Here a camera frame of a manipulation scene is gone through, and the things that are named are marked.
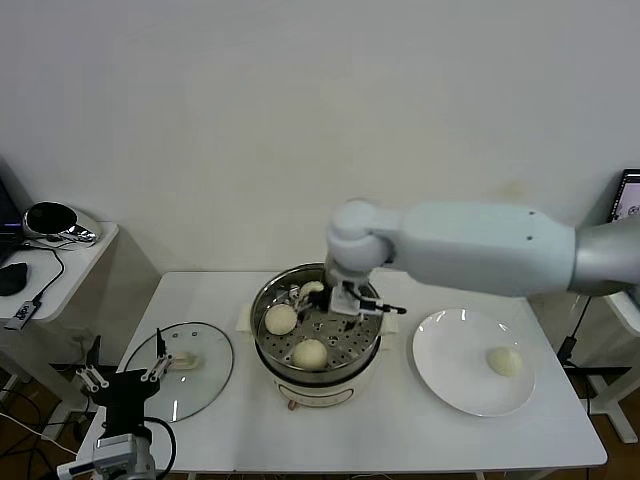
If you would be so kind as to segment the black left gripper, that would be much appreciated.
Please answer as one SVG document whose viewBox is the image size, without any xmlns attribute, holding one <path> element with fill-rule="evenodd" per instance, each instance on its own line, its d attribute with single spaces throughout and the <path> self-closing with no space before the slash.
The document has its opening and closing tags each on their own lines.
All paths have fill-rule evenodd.
<svg viewBox="0 0 640 480">
<path fill-rule="evenodd" d="M 94 403 L 106 409 L 101 439 L 131 434 L 152 440 L 151 431 L 144 426 L 145 402 L 159 392 L 159 380 L 172 362 L 159 328 L 155 345 L 156 360 L 144 374 L 143 371 L 124 371 L 107 374 L 105 378 L 98 370 L 101 336 L 97 335 L 84 365 L 76 370 L 85 387 L 97 391 L 93 394 Z"/>
</svg>

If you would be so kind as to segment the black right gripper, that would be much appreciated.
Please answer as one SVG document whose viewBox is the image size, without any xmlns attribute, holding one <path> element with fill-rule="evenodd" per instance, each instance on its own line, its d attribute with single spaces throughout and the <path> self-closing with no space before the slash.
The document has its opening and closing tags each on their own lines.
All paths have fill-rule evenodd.
<svg viewBox="0 0 640 480">
<path fill-rule="evenodd" d="M 331 301 L 332 289 L 323 289 L 322 291 L 311 291 L 304 301 L 296 308 L 298 321 L 303 321 L 306 312 L 313 308 L 321 312 L 328 312 Z M 288 288 L 288 299 L 290 302 L 298 302 L 301 299 L 301 286 L 292 284 Z"/>
</svg>

